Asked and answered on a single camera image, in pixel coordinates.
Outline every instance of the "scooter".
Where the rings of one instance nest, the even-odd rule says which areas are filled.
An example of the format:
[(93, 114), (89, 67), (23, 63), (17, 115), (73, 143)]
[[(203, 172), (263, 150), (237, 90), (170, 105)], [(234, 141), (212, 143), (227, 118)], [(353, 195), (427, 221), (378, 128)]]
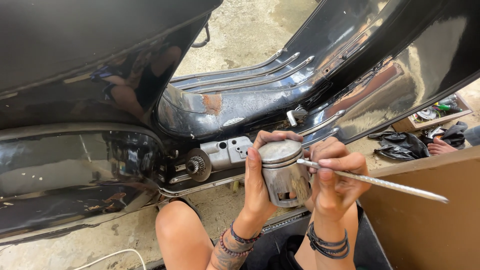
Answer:
[(321, 0), (262, 63), (172, 78), (220, 4), (0, 4), (0, 245), (241, 180), (260, 130), (350, 143), (480, 74), (477, 1)]

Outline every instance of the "tattoo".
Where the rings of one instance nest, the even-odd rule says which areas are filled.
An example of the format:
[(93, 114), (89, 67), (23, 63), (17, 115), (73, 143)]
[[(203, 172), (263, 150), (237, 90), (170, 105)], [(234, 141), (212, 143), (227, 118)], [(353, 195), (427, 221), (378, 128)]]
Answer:
[[(223, 244), (226, 248), (233, 252), (244, 252), (253, 246), (253, 243), (244, 244), (236, 241), (235, 239), (233, 239), (230, 231), (225, 232), (223, 236)], [(217, 262), (212, 262), (212, 265), (218, 270), (238, 270), (240, 269), (244, 261), (247, 259), (247, 256), (234, 257), (227, 254), (220, 247), (219, 242), (215, 245), (214, 255), (217, 258)]]

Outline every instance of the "cardboard box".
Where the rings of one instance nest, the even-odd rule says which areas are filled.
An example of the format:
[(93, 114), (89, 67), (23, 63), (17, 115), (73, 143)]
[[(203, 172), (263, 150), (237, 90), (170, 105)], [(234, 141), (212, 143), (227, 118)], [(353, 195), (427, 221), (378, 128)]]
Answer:
[(408, 117), (394, 123), (392, 125), (393, 129), (397, 132), (409, 132), (409, 131), (416, 131), (424, 128), (428, 128), (430, 126), (436, 126), (438, 124), (446, 123), (448, 121), (452, 121), (464, 115), (470, 114), (473, 112), (472, 108), (467, 104), (467, 102), (460, 96), (459, 93), (455, 93), (457, 97), (457, 106), (461, 108), (462, 112), (452, 113), (450, 115), (437, 118), (434, 120), (430, 120), (424, 123), (417, 123), (414, 122), (409, 115)]

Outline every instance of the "white cable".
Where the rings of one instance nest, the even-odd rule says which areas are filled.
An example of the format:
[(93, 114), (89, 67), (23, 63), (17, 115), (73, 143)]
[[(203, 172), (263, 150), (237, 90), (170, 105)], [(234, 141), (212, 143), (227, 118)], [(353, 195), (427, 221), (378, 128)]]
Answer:
[(89, 263), (89, 264), (87, 264), (87, 265), (84, 265), (84, 266), (81, 266), (81, 267), (79, 267), (79, 268), (75, 268), (75, 269), (73, 269), (73, 270), (81, 270), (81, 269), (87, 268), (87, 267), (89, 267), (89, 266), (92, 266), (92, 265), (98, 263), (98, 262), (101, 261), (101, 260), (105, 260), (106, 258), (110, 258), (110, 257), (113, 256), (113, 255), (117, 255), (118, 253), (127, 252), (127, 251), (133, 251), (133, 252), (135, 252), (135, 253), (138, 255), (138, 257), (140, 257), (140, 260), (142, 261), (142, 266), (144, 267), (144, 270), (147, 270), (147, 266), (145, 266), (144, 259), (142, 258), (142, 256), (140, 255), (140, 253), (138, 253), (138, 251), (136, 251), (135, 249), (124, 249), (124, 250), (121, 250), (121, 251), (117, 251), (117, 252), (115, 252), (115, 253), (112, 253), (112, 254), (110, 254), (110, 255), (107, 255), (107, 256), (105, 256), (105, 257), (103, 257), (103, 258), (100, 258), (100, 259), (98, 259), (98, 260), (96, 260), (96, 261), (94, 261), (94, 262), (91, 262), (91, 263)]

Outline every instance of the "rust patch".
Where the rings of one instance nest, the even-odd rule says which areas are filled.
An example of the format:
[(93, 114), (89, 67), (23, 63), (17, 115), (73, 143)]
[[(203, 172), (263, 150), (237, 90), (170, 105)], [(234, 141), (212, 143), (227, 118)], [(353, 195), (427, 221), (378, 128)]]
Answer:
[(125, 192), (115, 193), (112, 195), (112, 197), (102, 201), (105, 203), (109, 203), (112, 202), (112, 200), (120, 200), (121, 198), (125, 197), (125, 195), (127, 195)]
[(222, 107), (222, 95), (202, 95), (202, 104), (205, 106), (205, 113), (218, 115)]

